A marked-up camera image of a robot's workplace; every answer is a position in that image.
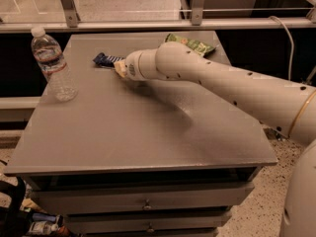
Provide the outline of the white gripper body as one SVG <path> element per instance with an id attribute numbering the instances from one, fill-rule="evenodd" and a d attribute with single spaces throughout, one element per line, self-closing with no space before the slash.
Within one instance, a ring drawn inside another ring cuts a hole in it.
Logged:
<path id="1" fill-rule="evenodd" d="M 134 51 L 129 54 L 125 59 L 125 70 L 126 75 L 129 79 L 133 81 L 143 81 L 144 77 L 142 76 L 139 69 L 139 58 L 142 54 L 142 51 Z"/>

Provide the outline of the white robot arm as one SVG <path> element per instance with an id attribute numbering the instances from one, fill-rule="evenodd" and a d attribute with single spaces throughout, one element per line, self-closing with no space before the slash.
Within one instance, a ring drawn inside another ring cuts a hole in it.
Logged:
<path id="1" fill-rule="evenodd" d="M 133 81 L 182 80 L 201 85 L 305 147 L 290 177 L 279 237 L 316 237 L 316 88 L 208 60 L 168 41 L 115 63 Z"/>

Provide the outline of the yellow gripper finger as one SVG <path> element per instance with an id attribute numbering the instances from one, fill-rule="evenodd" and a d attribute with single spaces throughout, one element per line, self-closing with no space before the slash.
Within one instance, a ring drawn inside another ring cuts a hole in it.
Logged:
<path id="1" fill-rule="evenodd" d="M 125 78 L 127 76 L 125 62 L 123 60 L 114 63 L 116 73 L 121 77 Z"/>

